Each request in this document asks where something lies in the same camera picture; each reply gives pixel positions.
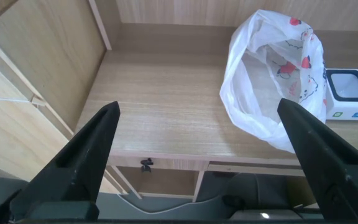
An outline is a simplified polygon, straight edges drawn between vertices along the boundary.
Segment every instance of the floor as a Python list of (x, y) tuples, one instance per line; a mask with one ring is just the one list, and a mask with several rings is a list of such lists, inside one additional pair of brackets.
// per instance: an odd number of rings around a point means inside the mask
[(290, 207), (284, 177), (212, 172), (205, 173), (196, 203), (179, 198), (144, 197), (139, 200), (133, 194), (124, 196), (127, 201), (147, 212), (144, 213), (117, 195), (100, 193), (96, 204), (100, 209), (100, 219), (216, 220), (230, 218), (236, 211), (223, 203), (221, 197), (224, 194), (241, 196), (248, 209)]

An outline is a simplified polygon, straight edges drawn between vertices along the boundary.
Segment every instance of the wooden shelf surface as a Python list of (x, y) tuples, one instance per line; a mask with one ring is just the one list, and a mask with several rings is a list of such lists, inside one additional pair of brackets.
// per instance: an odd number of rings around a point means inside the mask
[[(298, 166), (296, 155), (235, 127), (224, 109), (219, 89), (233, 31), (123, 24), (113, 51), (106, 52), (77, 130), (102, 106), (118, 101), (121, 117), (111, 154)], [(316, 33), (323, 45), (332, 43), (324, 45), (327, 67), (358, 68), (352, 58), (358, 57), (358, 42), (348, 45), (354, 40), (343, 37), (358, 37), (358, 32)], [(358, 122), (327, 124), (358, 148)]]

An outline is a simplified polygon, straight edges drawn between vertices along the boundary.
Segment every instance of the green label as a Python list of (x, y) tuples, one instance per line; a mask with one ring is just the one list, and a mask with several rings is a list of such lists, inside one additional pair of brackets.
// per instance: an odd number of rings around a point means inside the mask
[(335, 112), (333, 117), (338, 118), (343, 114), (343, 112)]

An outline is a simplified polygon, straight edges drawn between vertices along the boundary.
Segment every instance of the blue label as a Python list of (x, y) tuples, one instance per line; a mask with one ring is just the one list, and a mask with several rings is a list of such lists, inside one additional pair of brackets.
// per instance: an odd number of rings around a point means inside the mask
[(354, 113), (354, 115), (352, 116), (352, 118), (358, 118), (358, 112)]

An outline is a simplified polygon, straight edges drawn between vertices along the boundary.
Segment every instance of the white plastic bag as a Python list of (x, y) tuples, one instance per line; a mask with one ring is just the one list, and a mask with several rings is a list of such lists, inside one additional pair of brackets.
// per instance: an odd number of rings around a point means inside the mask
[(303, 21), (258, 10), (232, 35), (220, 95), (234, 125), (294, 153), (277, 107), (286, 98), (325, 123), (320, 40)]

